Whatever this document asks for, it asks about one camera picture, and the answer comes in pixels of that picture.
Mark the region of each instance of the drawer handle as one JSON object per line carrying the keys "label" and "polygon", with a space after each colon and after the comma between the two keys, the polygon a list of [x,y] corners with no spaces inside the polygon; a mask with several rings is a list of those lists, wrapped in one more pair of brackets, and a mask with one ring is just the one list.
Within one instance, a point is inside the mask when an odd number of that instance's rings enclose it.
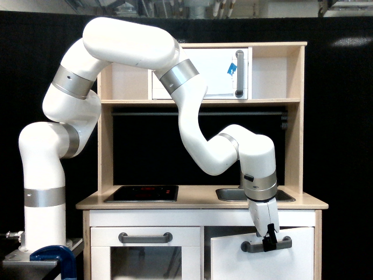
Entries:
{"label": "drawer handle", "polygon": [[285,236],[282,241],[276,243],[276,248],[270,250],[264,250],[263,244],[250,244],[250,242],[245,241],[241,244],[241,250],[247,253],[260,253],[260,252],[267,252],[273,250],[280,250],[280,249],[287,249],[291,248],[293,242],[290,236]]}
{"label": "drawer handle", "polygon": [[244,95],[244,52],[238,50],[235,52],[237,57],[237,90],[235,91],[236,97]]}
{"label": "drawer handle", "polygon": [[173,235],[166,232],[162,236],[128,236],[122,232],[118,238],[121,243],[168,243],[172,241]]}

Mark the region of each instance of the stovetop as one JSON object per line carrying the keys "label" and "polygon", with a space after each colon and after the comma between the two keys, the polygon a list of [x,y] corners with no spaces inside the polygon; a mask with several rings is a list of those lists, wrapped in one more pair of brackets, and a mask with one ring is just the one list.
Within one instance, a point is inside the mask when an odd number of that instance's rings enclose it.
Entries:
{"label": "stovetop", "polygon": [[175,202],[177,185],[125,185],[104,202]]}

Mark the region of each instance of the metal sink basin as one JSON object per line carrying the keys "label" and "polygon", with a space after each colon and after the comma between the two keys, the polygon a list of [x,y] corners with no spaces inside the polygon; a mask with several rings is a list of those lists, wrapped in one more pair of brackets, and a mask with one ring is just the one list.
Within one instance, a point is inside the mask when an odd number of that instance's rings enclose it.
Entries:
{"label": "metal sink basin", "polygon": [[[216,195],[222,201],[246,201],[247,197],[242,188],[219,188],[216,190]],[[295,198],[288,195],[282,190],[278,190],[276,194],[277,202],[293,202]]]}

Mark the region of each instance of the blue sticker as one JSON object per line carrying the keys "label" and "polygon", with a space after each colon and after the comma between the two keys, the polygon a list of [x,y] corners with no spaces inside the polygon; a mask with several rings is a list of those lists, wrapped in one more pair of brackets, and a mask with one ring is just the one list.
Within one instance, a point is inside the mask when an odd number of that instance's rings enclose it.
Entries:
{"label": "blue sticker", "polygon": [[234,72],[237,70],[237,66],[234,65],[234,63],[231,63],[231,65],[229,66],[229,69],[228,69],[228,74],[233,76]]}

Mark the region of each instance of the white robotic arm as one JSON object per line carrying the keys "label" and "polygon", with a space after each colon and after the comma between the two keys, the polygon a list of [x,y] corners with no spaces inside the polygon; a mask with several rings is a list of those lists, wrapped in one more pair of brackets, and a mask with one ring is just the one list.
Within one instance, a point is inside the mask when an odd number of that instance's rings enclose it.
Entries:
{"label": "white robotic arm", "polygon": [[154,70],[178,106],[182,142],[204,172],[218,175],[240,160],[254,224],[275,243],[279,222],[273,142],[238,125],[207,141],[198,124],[207,84],[178,42],[156,27],[101,17],[87,24],[83,38],[65,54],[45,96],[44,113],[58,123],[31,124],[20,134],[27,250],[65,244],[65,179],[59,158],[71,158],[84,148],[101,111],[90,88],[112,62]]}

